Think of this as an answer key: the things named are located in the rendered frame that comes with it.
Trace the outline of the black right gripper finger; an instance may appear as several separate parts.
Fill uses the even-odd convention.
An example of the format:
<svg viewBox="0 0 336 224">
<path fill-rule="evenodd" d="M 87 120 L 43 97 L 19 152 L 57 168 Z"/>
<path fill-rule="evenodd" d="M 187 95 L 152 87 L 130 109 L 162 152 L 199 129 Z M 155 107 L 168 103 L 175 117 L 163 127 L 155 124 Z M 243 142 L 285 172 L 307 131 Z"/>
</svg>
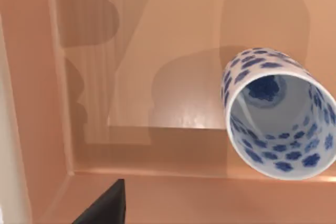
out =
<svg viewBox="0 0 336 224">
<path fill-rule="evenodd" d="M 72 224 L 125 224 L 125 181 L 118 179 Z"/>
</svg>

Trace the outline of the white cup with blue flowers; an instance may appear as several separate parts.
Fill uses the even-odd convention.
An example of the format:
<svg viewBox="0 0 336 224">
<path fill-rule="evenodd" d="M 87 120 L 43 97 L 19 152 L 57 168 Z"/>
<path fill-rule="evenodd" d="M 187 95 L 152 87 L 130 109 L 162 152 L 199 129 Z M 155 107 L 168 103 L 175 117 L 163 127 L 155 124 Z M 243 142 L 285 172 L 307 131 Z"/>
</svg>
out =
<svg viewBox="0 0 336 224">
<path fill-rule="evenodd" d="M 238 53 L 220 88 L 229 140 L 256 171 L 302 180 L 336 163 L 336 98 L 287 54 Z"/>
</svg>

